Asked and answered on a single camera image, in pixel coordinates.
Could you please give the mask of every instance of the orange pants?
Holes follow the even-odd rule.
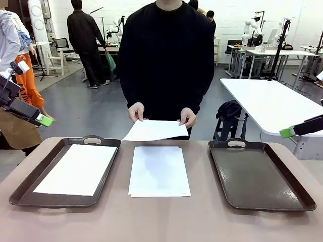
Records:
[[[15,62],[18,63],[21,61],[25,61],[30,68],[26,73],[22,75],[16,75],[17,83],[20,86],[21,97],[26,103],[37,108],[41,108],[44,106],[44,99],[36,90],[35,76],[32,69],[30,55],[27,53],[17,56]]]

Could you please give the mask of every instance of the sneaker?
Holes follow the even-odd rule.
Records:
[[[97,89],[97,85],[96,85],[96,84],[94,84],[93,86],[87,86],[87,88]]]
[[[106,85],[109,85],[110,84],[110,80],[107,80],[105,83],[103,83],[103,84],[100,84],[100,86],[106,86]]]

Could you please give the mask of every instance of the neck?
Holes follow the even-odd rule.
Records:
[[[165,11],[172,11],[178,9],[182,5],[181,0],[157,0],[157,7]]]

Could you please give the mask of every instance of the black tray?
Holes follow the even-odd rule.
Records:
[[[88,143],[84,141],[89,138],[96,138],[101,141],[100,144]],[[112,157],[112,161],[106,168],[101,181],[93,195],[75,196],[60,194],[41,194],[33,193],[40,182],[48,175],[53,167],[69,150],[72,144],[80,145],[99,145],[116,147],[116,151]],[[90,207],[96,204],[100,198],[105,180],[109,174],[110,168],[115,159],[116,153],[120,147],[120,140],[103,139],[99,136],[86,136],[84,138],[66,138],[58,142],[58,144],[50,151],[50,153],[39,163],[38,166],[27,176],[27,178],[19,185],[15,192],[10,196],[9,202],[13,205],[44,207],[44,208],[71,208],[71,207]]]
[[[229,146],[232,141],[239,141],[241,146]],[[231,139],[208,145],[226,199],[234,208],[283,212],[316,209],[315,201],[268,144]]]

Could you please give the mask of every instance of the tray rim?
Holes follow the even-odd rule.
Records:
[[[241,147],[241,146],[229,146],[228,143],[229,142],[234,142],[234,141],[239,141],[239,142],[243,142],[246,144],[246,147]],[[299,183],[299,185],[304,189],[304,191],[308,194],[309,198],[311,198],[311,200],[314,202],[315,206],[314,208],[312,209],[259,209],[259,208],[248,208],[248,207],[238,207],[234,204],[232,204],[232,202],[228,199],[228,194],[227,194],[227,190],[225,189],[225,186],[224,186],[224,181],[223,179],[221,179],[221,176],[220,176],[220,173],[219,173],[219,167],[218,167],[218,164],[216,162],[216,159],[212,153],[212,148],[216,148],[216,147],[211,147],[212,144],[215,144],[215,143],[220,143],[220,144],[227,144],[227,147],[218,147],[218,148],[233,148],[233,149],[241,149],[241,148],[247,148],[248,146],[250,145],[254,145],[254,144],[257,144],[257,145],[262,145],[263,148],[267,147],[269,148],[279,159],[280,161],[283,163],[283,165],[286,167],[286,169],[288,169],[289,173],[291,174],[291,176],[293,176],[297,182]],[[213,162],[216,166],[216,169],[217,169],[217,175],[218,175],[218,178],[221,182],[221,187],[222,187],[222,190],[225,194],[225,197],[226,197],[226,200],[227,202],[230,204],[230,206],[232,206],[233,208],[235,209],[238,209],[238,210],[251,210],[251,211],[264,211],[264,212],[311,212],[311,211],[314,211],[316,208],[317,208],[317,204],[316,202],[314,201],[314,199],[311,197],[311,195],[308,193],[308,191],[304,188],[304,186],[298,181],[298,179],[295,177],[295,175],[290,171],[290,169],[285,165],[285,163],[281,160],[281,158],[276,154],[276,152],[272,149],[272,147],[267,144],[267,143],[263,143],[263,142],[248,142],[246,140],[243,140],[243,139],[240,139],[240,138],[232,138],[232,139],[229,139],[229,140],[226,140],[226,141],[209,141],[208,142],[208,146],[209,146],[209,150],[210,150],[210,153],[211,153],[211,156],[212,156],[212,159],[213,159]]]
[[[101,143],[84,143],[85,140],[87,139],[91,139],[91,138],[96,138],[101,140]],[[116,147],[116,151],[111,159],[111,162],[109,163],[109,165],[107,166],[106,170],[104,171],[104,174],[100,180],[100,183],[97,187],[97,189],[95,190],[94,194],[97,193],[97,195],[93,195],[92,198],[95,198],[94,201],[90,204],[81,204],[81,205],[44,205],[44,204],[25,204],[25,203],[21,203],[21,200],[23,199],[23,197],[28,193],[28,190],[32,187],[32,185],[39,179],[39,177],[42,175],[42,173],[47,169],[48,166],[51,165],[51,163],[53,162],[53,160],[56,158],[56,156],[63,150],[64,147],[69,146],[69,145],[73,145],[76,144],[74,142],[83,142],[82,145],[95,145],[95,146],[107,146],[107,145],[102,145],[102,141],[109,141],[109,142],[116,142],[117,145],[116,146],[111,146],[111,147]],[[58,147],[61,146],[61,143],[64,144],[64,146],[59,149],[58,152],[54,152],[55,149],[57,149]],[[106,179],[109,176],[110,170],[114,164],[115,161],[115,157],[118,153],[118,150],[120,148],[121,145],[121,140],[118,139],[105,139],[102,138],[100,136],[96,136],[96,135],[89,135],[89,136],[85,136],[83,138],[62,138],[60,139],[57,144],[55,144],[55,146],[50,150],[50,152],[39,162],[39,164],[26,176],[26,178],[19,184],[19,186],[15,189],[15,191],[10,195],[9,197],[9,202],[12,205],[15,206],[22,206],[22,207],[38,207],[38,208],[86,208],[86,207],[92,207],[94,205],[96,205],[100,199],[101,193],[103,191],[103,188],[105,186],[106,183]],[[21,196],[19,201],[14,201],[13,197],[19,192],[19,189],[31,178],[33,172],[36,172],[39,167],[42,165],[42,163],[49,159],[51,156],[53,156],[51,153],[55,154],[54,158],[51,159],[51,161],[48,163],[48,165],[41,170],[41,174],[35,179],[35,181],[32,184],[28,185],[28,188],[26,189],[26,191],[23,193],[23,195]],[[73,197],[87,197],[87,196],[78,196],[78,195],[62,195],[61,196],[73,196]]]

